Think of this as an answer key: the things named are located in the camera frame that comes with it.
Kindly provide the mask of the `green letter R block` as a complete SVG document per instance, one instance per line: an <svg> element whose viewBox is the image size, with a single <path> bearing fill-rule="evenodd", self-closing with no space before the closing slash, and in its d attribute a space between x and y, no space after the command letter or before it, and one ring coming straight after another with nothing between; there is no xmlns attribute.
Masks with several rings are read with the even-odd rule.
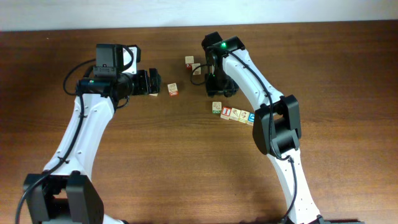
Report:
<svg viewBox="0 0 398 224"><path fill-rule="evenodd" d="M220 114L222 110L222 104L220 101L214 101L212 102L212 113L214 114Z"/></svg>

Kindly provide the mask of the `red letter I block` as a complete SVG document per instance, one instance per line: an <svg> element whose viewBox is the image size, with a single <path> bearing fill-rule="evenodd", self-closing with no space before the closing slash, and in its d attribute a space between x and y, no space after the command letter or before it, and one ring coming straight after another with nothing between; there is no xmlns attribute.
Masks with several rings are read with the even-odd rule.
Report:
<svg viewBox="0 0 398 224"><path fill-rule="evenodd" d="M222 107L222 110L221 110L221 113L220 113L220 118L229 120L230 114L231 114L231 110L232 109L229 108L229 107L226 107L226 106Z"/></svg>

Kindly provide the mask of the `wooden picture block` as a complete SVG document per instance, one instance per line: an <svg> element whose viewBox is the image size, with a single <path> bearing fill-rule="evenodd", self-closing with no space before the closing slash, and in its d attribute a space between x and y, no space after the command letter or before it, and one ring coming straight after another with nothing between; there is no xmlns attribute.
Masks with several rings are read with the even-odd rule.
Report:
<svg viewBox="0 0 398 224"><path fill-rule="evenodd" d="M238 121L239 117L240 117L240 114L241 114L241 110L236 109L236 108L232 108L231 112L230 112L230 115L229 115L229 118L232 119L232 120Z"/></svg>
<svg viewBox="0 0 398 224"><path fill-rule="evenodd" d="M247 123L249 118L250 112L241 110L239 114L238 121L242 123Z"/></svg>

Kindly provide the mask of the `blue letter D block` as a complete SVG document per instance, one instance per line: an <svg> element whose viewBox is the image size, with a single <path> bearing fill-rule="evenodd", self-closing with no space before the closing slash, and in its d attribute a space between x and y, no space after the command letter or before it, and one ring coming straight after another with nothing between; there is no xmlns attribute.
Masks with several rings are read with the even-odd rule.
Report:
<svg viewBox="0 0 398 224"><path fill-rule="evenodd" d="M247 124L253 126L254 125L254 118L255 118L254 113L250 113L249 116L248 116Z"/></svg>

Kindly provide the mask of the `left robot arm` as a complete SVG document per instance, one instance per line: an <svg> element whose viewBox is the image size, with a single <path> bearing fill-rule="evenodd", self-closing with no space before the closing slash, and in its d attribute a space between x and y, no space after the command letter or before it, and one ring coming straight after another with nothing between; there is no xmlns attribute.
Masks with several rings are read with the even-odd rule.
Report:
<svg viewBox="0 0 398 224"><path fill-rule="evenodd" d="M28 174L14 221L27 205L32 223L119 223L105 214L92 183L96 153L115 112L131 96L157 95L161 77L155 68L137 69L137 45L97 44L96 57L77 81L73 113L55 154L39 174Z"/></svg>

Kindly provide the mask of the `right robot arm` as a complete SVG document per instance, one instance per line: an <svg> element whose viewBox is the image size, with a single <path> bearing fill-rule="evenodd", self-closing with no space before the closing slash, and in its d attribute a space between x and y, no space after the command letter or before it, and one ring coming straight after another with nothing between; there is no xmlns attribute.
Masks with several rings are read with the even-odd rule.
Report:
<svg viewBox="0 0 398 224"><path fill-rule="evenodd" d="M300 158L302 130L296 97L284 96L266 80L238 37L222 39L213 32L204 37L201 46L207 67L213 69L210 83L226 96L238 87L253 107L254 142L274 166L287 204L281 223L321 223Z"/></svg>

